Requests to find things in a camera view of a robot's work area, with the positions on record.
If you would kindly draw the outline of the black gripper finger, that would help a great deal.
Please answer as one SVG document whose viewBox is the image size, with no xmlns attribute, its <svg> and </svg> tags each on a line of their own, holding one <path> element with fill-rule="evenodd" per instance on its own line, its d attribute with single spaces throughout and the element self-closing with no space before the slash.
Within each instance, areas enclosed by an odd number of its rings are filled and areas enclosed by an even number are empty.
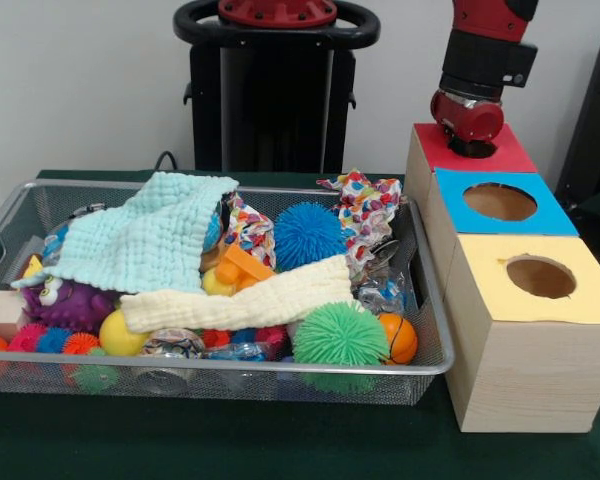
<svg viewBox="0 0 600 480">
<path fill-rule="evenodd" d="M 455 154 L 465 158 L 484 159 L 491 157 L 497 151 L 497 146 L 487 141 L 464 141 L 456 136 L 452 136 L 450 139 L 450 149 Z"/>
</svg>

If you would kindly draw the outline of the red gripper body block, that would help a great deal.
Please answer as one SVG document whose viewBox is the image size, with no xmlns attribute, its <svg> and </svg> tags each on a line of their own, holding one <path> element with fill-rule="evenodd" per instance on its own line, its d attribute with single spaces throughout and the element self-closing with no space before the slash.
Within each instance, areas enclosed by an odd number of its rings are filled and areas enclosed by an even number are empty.
<svg viewBox="0 0 600 480">
<path fill-rule="evenodd" d="M 468 99 L 437 90 L 430 105 L 433 118 L 461 141 L 491 141 L 504 125 L 500 102 Z"/>
</svg>

